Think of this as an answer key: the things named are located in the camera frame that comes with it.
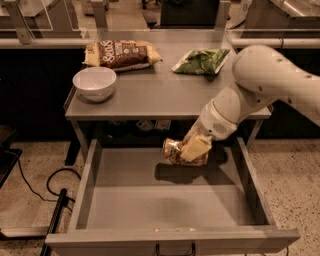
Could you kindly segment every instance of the power cord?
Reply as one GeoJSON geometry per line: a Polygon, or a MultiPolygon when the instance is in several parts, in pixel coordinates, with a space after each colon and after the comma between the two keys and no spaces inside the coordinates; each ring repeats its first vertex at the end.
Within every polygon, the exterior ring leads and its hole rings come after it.
{"type": "MultiPolygon", "coordinates": [[[[30,191],[31,191],[33,194],[37,195],[42,201],[45,201],[45,202],[54,202],[54,203],[57,202],[57,200],[45,199],[45,198],[43,198],[39,193],[37,193],[36,191],[33,190],[33,188],[31,187],[30,183],[27,181],[26,177],[24,176],[19,155],[17,155],[17,154],[14,153],[14,152],[7,151],[7,150],[5,150],[4,152],[5,152],[5,153],[8,153],[8,154],[11,154],[11,155],[14,155],[14,156],[17,158],[18,166],[19,166],[19,171],[20,171],[21,177],[22,177],[22,179],[24,180],[24,182],[27,184],[27,186],[29,187],[30,191]]],[[[73,170],[72,168],[60,168],[60,169],[56,170],[54,173],[52,173],[52,174],[49,176],[49,178],[47,179],[47,183],[46,183],[47,190],[48,190],[51,194],[53,194],[53,195],[55,195],[55,196],[59,196],[59,194],[53,192],[53,191],[50,189],[49,183],[50,183],[51,179],[52,179],[57,173],[62,172],[62,171],[70,171],[70,172],[76,174],[76,176],[77,176],[79,179],[81,179],[81,176],[80,176],[75,170],[73,170]]],[[[72,201],[72,202],[75,202],[75,200],[74,200],[73,198],[70,198],[70,197],[67,197],[67,198],[68,198],[68,200],[70,200],[70,201],[72,201]]]]}

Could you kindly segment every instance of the brown snack bag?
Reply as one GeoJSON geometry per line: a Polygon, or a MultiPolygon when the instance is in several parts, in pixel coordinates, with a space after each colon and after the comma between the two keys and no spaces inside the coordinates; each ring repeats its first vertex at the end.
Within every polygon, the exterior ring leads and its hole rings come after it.
{"type": "Polygon", "coordinates": [[[104,40],[86,46],[84,64],[114,71],[141,69],[162,61],[154,46],[146,41],[104,40]]]}
{"type": "Polygon", "coordinates": [[[191,162],[187,162],[181,158],[181,152],[185,144],[183,141],[177,141],[167,138],[163,143],[163,156],[164,159],[174,165],[188,165],[188,166],[202,166],[207,164],[209,153],[205,153],[191,162]]]}

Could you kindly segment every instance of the dark cabinet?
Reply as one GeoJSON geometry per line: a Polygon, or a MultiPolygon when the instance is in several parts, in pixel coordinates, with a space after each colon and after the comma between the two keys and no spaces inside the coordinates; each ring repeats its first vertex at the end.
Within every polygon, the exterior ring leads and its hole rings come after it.
{"type": "Polygon", "coordinates": [[[0,50],[0,124],[21,139],[65,139],[73,134],[63,105],[84,49],[0,50]]]}

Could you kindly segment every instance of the table top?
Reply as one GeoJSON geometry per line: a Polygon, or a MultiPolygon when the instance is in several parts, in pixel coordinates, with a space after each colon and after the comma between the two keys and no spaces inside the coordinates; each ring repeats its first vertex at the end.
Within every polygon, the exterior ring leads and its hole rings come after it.
{"type": "MultiPolygon", "coordinates": [[[[223,32],[215,30],[112,31],[110,40],[144,40],[152,43],[162,62],[142,69],[118,73],[116,92],[105,102],[90,103],[77,92],[66,109],[68,120],[192,119],[224,86],[233,82],[232,62],[236,56],[223,32]],[[171,68],[193,49],[231,49],[218,75],[175,74],[171,68]]],[[[267,119],[265,108],[251,119],[267,119]]]]}

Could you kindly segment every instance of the white bowl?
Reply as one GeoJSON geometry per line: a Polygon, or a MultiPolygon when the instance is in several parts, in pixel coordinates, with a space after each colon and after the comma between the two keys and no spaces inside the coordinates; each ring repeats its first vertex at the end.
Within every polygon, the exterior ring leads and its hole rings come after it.
{"type": "Polygon", "coordinates": [[[92,67],[79,71],[72,79],[81,96],[94,102],[107,99],[115,90],[117,74],[110,68],[92,67]]]}

